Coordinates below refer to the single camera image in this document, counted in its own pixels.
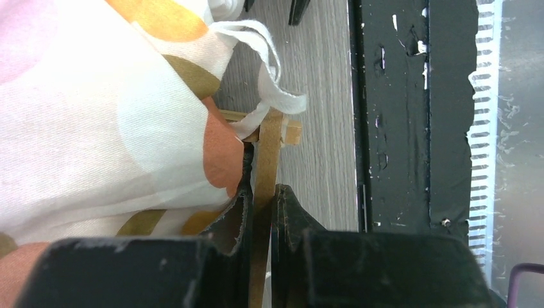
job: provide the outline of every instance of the wood grain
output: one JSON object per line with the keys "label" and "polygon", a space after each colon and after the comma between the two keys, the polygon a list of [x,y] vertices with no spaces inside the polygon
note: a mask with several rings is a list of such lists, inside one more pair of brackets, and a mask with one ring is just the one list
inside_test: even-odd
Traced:
{"label": "wood grain", "polygon": [[[308,94],[298,146],[282,148],[278,182],[330,230],[357,230],[350,34],[346,0],[312,1],[297,27],[287,25],[291,0],[256,1],[241,19],[270,30],[282,61],[280,85]],[[251,112],[259,102],[257,55],[238,44],[216,96],[219,108]],[[263,307],[269,307],[270,279]]]}

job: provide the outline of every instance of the cardboard strip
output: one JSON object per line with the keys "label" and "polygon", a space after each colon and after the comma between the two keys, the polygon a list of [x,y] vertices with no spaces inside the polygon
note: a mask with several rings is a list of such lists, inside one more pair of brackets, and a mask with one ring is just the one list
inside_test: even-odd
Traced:
{"label": "cardboard strip", "polygon": [[271,109],[260,125],[257,177],[255,179],[253,238],[251,242],[250,308],[262,307],[270,226],[271,200],[282,147],[283,113]]}
{"label": "cardboard strip", "polygon": [[[220,110],[220,113],[225,117],[227,122],[238,122],[243,119],[246,114],[236,111]],[[259,141],[259,130],[257,129],[249,137],[244,139],[244,142],[257,142]],[[282,142],[291,146],[295,146],[300,143],[302,136],[302,123],[295,120],[286,120],[285,133],[282,136]]]}

